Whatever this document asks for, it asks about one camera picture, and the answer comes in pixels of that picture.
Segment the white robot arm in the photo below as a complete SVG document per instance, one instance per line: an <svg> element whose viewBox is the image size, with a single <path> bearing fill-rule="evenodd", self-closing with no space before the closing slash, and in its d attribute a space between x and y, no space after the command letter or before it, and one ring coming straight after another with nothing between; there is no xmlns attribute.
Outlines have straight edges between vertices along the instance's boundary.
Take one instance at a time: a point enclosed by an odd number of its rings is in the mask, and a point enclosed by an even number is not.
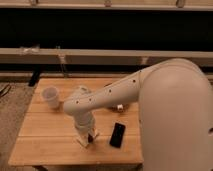
<svg viewBox="0 0 213 171"><path fill-rule="evenodd" d="M196 64L155 64L97 91L76 92L63 109L80 118L131 102L139 104L143 171L213 171L213 86Z"/></svg>

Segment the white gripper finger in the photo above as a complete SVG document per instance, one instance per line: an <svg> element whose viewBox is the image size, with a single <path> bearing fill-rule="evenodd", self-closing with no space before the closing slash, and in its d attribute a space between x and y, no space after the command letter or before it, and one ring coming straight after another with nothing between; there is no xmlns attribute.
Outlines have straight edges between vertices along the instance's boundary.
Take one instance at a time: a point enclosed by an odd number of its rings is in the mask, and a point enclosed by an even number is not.
<svg viewBox="0 0 213 171"><path fill-rule="evenodd" d="M76 140L84 147L86 148L88 145L89 145L89 142L88 142L88 137L87 136L81 136L81 135L78 135Z"/></svg>
<svg viewBox="0 0 213 171"><path fill-rule="evenodd" d="M93 139L95 140L99 136L99 134L100 134L99 131L95 130Z"/></svg>

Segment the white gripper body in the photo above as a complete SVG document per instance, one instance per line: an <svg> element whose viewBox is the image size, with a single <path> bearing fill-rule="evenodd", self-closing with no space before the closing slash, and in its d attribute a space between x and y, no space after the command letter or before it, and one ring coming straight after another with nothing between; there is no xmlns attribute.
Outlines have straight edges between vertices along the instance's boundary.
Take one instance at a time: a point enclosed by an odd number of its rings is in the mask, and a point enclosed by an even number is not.
<svg viewBox="0 0 213 171"><path fill-rule="evenodd" d="M95 119L92 113L75 115L74 124L79 134L90 134L91 136L95 135Z"/></svg>

